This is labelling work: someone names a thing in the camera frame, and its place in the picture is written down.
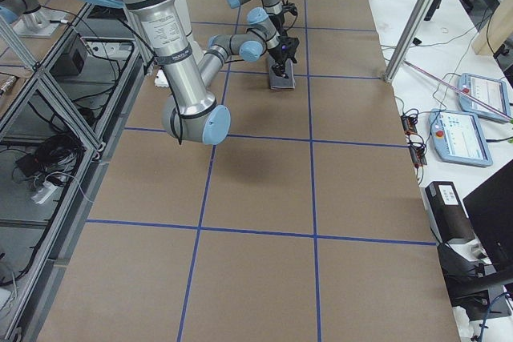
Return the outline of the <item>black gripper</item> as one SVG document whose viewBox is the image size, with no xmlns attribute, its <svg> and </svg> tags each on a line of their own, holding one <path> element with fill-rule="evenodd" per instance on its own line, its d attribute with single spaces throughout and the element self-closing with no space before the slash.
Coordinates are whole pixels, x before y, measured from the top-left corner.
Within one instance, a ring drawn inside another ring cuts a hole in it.
<svg viewBox="0 0 513 342">
<path fill-rule="evenodd" d="M 284 16 L 284 12 L 283 11 L 279 12 L 278 14 L 272 14 L 272 23 L 275 26 L 275 28 L 277 30 L 277 33 L 280 36 L 286 36 L 287 35 L 287 31 L 286 31 L 286 29 L 284 27 L 285 16 Z"/>
<path fill-rule="evenodd" d="M 269 54 L 273 59 L 271 69 L 274 74 L 285 74 L 286 73 L 286 61 L 289 57 L 289 37 L 280 36 L 278 38 L 278 44 L 269 50 Z"/>
</svg>

